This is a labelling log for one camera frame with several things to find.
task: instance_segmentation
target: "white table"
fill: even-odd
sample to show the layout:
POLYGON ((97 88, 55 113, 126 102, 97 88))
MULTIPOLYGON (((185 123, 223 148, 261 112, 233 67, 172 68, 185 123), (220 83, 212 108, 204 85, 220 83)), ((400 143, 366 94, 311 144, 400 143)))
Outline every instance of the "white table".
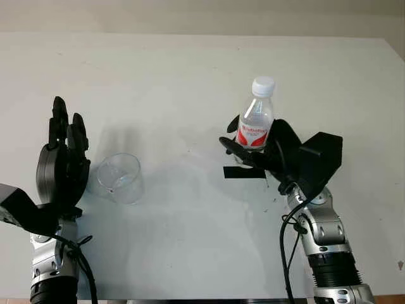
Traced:
MULTIPOLYGON (((234 160, 218 142, 257 75, 275 78, 277 116, 301 139, 343 136, 335 209, 364 281, 403 293, 404 62, 380 39, 0 34, 0 181, 39 202, 35 169, 60 95, 70 118, 84 117, 92 164, 132 153, 146 181, 138 205, 90 193, 78 204, 100 298, 285 298, 278 184, 225 180, 234 160)), ((0 235, 0 297, 26 298, 29 235, 3 223, 0 235)), ((296 297, 313 294, 301 249, 291 278, 296 297)))

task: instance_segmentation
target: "black cable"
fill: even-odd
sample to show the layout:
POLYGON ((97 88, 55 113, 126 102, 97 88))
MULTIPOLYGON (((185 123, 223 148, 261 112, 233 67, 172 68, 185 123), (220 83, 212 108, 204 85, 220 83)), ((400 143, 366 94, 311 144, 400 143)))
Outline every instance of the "black cable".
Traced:
POLYGON ((296 214, 300 209, 305 208, 306 205, 308 205, 315 196, 313 197, 308 197, 303 203, 297 205, 294 209, 291 210, 291 212, 286 216, 284 219, 281 228, 280 228, 280 251, 281 251, 281 261, 283 264, 283 272, 284 272, 284 281, 285 281, 285 290, 287 291, 287 296, 289 297, 290 304, 295 304, 294 297, 292 295, 292 290, 291 290, 291 283, 290 283, 290 275, 289 275, 289 268, 287 266, 287 259, 285 258, 285 247, 284 247, 284 234, 285 234, 285 228, 287 224, 289 223, 290 219, 296 214))
POLYGON ((288 266, 287 266, 287 270, 288 270, 289 272, 290 272, 290 266, 291 266, 292 258, 294 257, 294 253, 296 252, 296 249, 297 249, 297 245, 298 245, 298 241, 299 241, 299 236, 300 236, 300 234, 297 233, 296 242, 294 243, 294 247, 292 248, 292 251, 291 251, 291 256, 290 256, 289 264, 288 264, 288 266))
POLYGON ((80 249, 80 246, 89 242, 92 239, 92 236, 85 237, 81 242, 79 242, 77 244, 72 241, 69 241, 68 239, 65 239, 64 237, 61 237, 61 236, 52 235, 49 237, 62 242, 62 244, 66 245, 67 247, 69 247, 72 250, 72 252, 74 254, 74 258, 77 260, 79 267, 83 270, 84 274, 87 277, 87 280, 89 281, 91 303, 97 304, 97 289, 96 289, 96 282, 94 280, 93 272, 91 271, 90 264, 88 263, 86 257, 84 256, 84 254, 82 253, 82 250, 80 249))
MULTIPOLYGON (((287 217, 287 214, 283 215, 283 216, 281 217, 281 219, 282 219, 282 220, 285 220, 286 217, 287 217)), ((290 256, 290 259, 289 259, 289 264, 288 264, 288 267, 287 267, 288 271, 290 271, 291 262, 292 262, 292 259, 293 259, 293 257, 294 257, 295 252, 296 252, 296 249, 297 249, 297 245, 298 245, 298 241, 299 241, 299 236, 301 235, 301 233, 296 229, 296 225, 298 224, 298 220, 297 220, 295 217, 292 217, 291 219, 294 220, 294 221, 293 221, 293 222, 288 222, 288 224, 294 226, 294 229, 297 231, 297 237, 296 237, 296 241, 295 241, 294 246, 293 246, 292 251, 291 251, 291 256, 290 256)))

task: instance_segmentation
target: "robotic hand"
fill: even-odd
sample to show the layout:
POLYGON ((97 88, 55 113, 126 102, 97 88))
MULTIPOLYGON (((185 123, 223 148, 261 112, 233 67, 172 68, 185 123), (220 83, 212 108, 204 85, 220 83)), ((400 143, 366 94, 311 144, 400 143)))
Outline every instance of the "robotic hand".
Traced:
POLYGON ((32 233, 32 304, 76 303, 78 267, 89 279, 92 303, 97 303, 90 265, 80 250, 91 236, 76 243, 75 220, 82 210, 75 205, 89 176, 88 147, 82 117, 75 113, 69 125, 65 102, 56 97, 49 120, 49 142, 41 150, 37 166, 42 204, 36 206, 21 189, 0 184, 0 220, 32 233))
MULTIPOLYGON (((239 117, 227 132, 237 130, 239 117)), ((248 152, 234 140, 220 137, 227 154, 235 154, 243 164, 269 170, 280 181, 278 191, 287 196, 292 211, 283 218, 280 251, 287 294, 294 298, 285 259, 284 233, 287 224, 301 236, 312 268, 317 304, 374 303, 370 287, 362 284, 343 224, 332 206, 326 184, 342 162, 343 138, 319 132, 302 143, 284 120, 275 120, 264 153, 248 152)))

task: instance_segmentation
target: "glass cup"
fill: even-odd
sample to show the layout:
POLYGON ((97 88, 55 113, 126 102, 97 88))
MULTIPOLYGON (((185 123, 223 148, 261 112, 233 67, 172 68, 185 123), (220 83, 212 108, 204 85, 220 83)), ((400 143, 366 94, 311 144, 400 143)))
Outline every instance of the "glass cup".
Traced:
POLYGON ((103 160, 97 170, 97 181, 116 203, 135 203, 144 193, 139 160, 128 153, 118 153, 103 160))

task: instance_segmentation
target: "white bottle cap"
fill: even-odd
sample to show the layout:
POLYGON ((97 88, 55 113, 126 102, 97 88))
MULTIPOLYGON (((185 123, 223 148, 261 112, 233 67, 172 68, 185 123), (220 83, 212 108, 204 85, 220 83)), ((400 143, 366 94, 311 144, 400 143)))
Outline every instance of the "white bottle cap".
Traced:
POLYGON ((252 83, 252 93, 257 97, 270 97, 273 96, 274 79, 269 76, 256 77, 252 83))

